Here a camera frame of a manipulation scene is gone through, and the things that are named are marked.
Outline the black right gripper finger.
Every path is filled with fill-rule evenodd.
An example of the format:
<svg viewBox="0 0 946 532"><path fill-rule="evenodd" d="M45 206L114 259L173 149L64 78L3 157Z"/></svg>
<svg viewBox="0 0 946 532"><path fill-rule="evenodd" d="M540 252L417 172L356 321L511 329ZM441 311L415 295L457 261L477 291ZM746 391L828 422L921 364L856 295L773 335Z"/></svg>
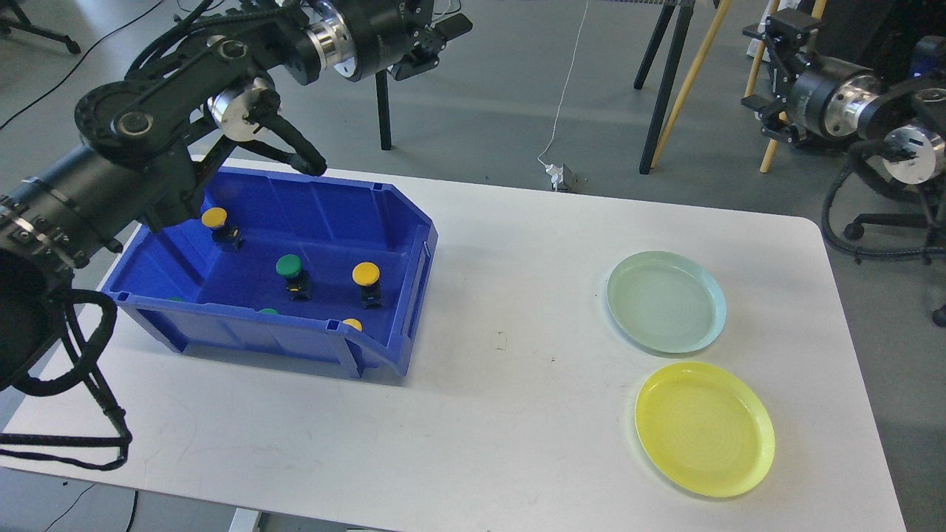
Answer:
<svg viewBox="0 0 946 532"><path fill-rule="evenodd" d="M770 69L810 71L823 67L814 50L823 21L806 13L774 13L761 26L746 26L743 34L766 45Z"/></svg>
<svg viewBox="0 0 946 532"><path fill-rule="evenodd" d="M797 145L802 139L802 132L788 118L780 118L787 111L787 95L767 98L763 95L746 95L742 105L754 112L761 124L761 134L769 139L790 145Z"/></svg>

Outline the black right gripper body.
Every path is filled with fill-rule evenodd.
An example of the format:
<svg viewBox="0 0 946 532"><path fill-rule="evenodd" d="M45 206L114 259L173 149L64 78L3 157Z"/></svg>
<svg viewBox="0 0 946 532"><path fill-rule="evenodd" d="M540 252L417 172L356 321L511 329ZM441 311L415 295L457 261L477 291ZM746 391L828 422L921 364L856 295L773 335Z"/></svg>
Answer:
<svg viewBox="0 0 946 532"><path fill-rule="evenodd" d="M772 70L774 97L787 95L788 118L807 136L847 141L859 128L861 112L877 98L877 75L840 58L819 56L823 66L810 71Z"/></svg>

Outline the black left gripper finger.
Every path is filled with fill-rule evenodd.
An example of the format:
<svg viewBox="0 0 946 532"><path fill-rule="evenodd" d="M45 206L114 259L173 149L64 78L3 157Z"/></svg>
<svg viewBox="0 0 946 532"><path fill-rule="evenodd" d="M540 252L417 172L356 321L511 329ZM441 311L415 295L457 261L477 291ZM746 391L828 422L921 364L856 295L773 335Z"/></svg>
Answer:
<svg viewBox="0 0 946 532"><path fill-rule="evenodd" d="M455 13L433 24L432 33L440 40L451 41L470 33L472 28L473 23L466 14Z"/></svg>
<svg viewBox="0 0 946 532"><path fill-rule="evenodd" d="M392 65L392 78L395 81L405 81L429 70L439 64L439 54L432 52L411 52L400 61Z"/></svg>

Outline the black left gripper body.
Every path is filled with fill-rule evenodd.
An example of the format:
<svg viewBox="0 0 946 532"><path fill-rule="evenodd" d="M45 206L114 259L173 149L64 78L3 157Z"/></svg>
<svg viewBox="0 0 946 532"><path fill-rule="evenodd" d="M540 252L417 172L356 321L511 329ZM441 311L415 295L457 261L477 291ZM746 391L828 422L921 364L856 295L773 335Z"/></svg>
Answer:
<svg viewBox="0 0 946 532"><path fill-rule="evenodd" d="M433 1L348 1L347 29L354 45L349 81L360 81L411 52L440 54L445 41L432 33Z"/></svg>

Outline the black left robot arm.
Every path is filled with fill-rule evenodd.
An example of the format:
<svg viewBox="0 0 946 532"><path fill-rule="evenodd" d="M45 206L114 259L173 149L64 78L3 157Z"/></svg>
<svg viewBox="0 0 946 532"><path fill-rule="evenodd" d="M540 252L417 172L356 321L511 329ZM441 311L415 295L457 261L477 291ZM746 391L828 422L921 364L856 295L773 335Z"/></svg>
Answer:
<svg viewBox="0 0 946 532"><path fill-rule="evenodd" d="M324 155L279 114L270 71L301 85L335 70L376 80L389 130L387 81L435 69L473 23L452 2L242 1L225 13L197 4L156 37L121 81L75 105L81 144L2 197L2 388L58 396L84 384L115 437L2 435L2 455L111 471L132 433L99 370L114 333L112 297L73 287L99 251L120 253L132 222L154 232L198 218L206 186L241 148L310 176Z"/></svg>

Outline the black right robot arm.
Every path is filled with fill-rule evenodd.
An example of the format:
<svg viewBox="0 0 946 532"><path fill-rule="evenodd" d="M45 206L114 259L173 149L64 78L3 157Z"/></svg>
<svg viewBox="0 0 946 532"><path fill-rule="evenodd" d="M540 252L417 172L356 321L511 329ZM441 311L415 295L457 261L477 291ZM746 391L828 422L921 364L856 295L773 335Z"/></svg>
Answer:
<svg viewBox="0 0 946 532"><path fill-rule="evenodd" d="M920 40L910 74L891 85L872 69L817 53L822 26L811 15L785 9L760 26L744 27L744 35L768 50L772 94L749 90L742 104L773 141L797 146L814 136L847 152L821 210L821 233L831 248L856 262L942 259L944 39ZM835 233L831 207L851 176L886 199L919 206L919 214L861 214Z"/></svg>

